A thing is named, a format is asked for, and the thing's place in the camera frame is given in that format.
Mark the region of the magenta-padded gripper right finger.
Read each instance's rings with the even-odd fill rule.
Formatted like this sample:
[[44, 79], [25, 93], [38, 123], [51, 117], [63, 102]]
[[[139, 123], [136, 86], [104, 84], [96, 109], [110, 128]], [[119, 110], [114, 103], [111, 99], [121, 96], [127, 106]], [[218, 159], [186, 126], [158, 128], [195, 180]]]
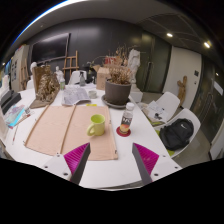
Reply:
[[132, 154], [144, 185], [181, 170], [170, 156], [159, 155], [137, 143], [132, 145]]

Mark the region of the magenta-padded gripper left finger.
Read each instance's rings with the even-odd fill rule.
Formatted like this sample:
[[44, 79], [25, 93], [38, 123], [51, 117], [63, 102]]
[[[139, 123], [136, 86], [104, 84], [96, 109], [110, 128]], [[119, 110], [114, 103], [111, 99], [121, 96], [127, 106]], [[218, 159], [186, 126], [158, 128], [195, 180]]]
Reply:
[[78, 185], [89, 155], [90, 144], [85, 143], [65, 155], [56, 154], [42, 166], [42, 169]]

